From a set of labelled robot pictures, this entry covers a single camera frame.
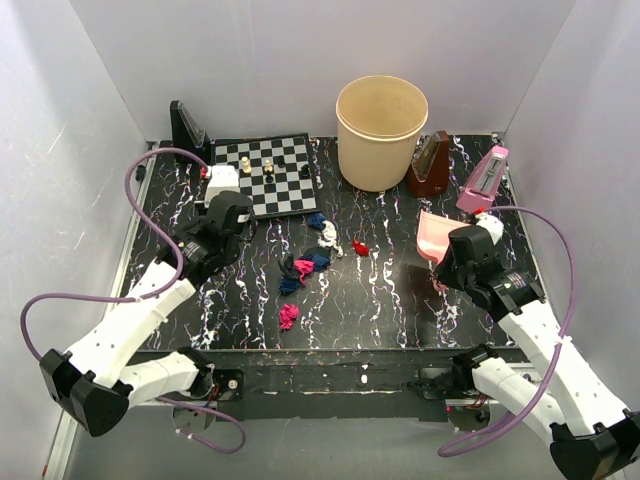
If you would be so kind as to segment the dark scrap by left arm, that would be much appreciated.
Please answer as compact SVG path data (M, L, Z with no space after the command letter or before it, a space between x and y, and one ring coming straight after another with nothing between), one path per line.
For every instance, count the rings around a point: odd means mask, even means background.
M279 269L284 278L297 280L299 278L298 271L295 267L295 260L291 253L287 254L278 262Z

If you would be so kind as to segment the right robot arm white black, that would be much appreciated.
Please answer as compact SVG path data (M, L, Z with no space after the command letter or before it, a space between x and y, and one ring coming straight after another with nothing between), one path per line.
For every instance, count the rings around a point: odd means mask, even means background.
M479 346L454 359L452 383L464 397L499 401L548 447L567 479L606 479L639 459L639 414L598 378L561 327L541 286L503 266L498 234L480 224L452 230L436 277L466 293L516 341L538 385Z

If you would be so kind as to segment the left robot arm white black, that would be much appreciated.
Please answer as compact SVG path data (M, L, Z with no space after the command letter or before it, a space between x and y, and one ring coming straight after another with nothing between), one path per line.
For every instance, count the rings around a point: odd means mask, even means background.
M237 260L251 213L248 197L219 193L205 215L177 233L178 253L159 252L131 290L133 302L115 306L66 351L43 355L39 366L51 398L91 436L109 432L130 408L162 395L200 400L210 394L214 366L191 347L137 365L129 361L170 313Z

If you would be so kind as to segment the pink dustpan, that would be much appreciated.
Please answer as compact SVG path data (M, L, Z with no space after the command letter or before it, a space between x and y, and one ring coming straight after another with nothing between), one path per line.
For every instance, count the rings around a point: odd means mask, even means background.
M436 268L444 259L449 246L449 233L465 223L422 210L417 230L417 251Z

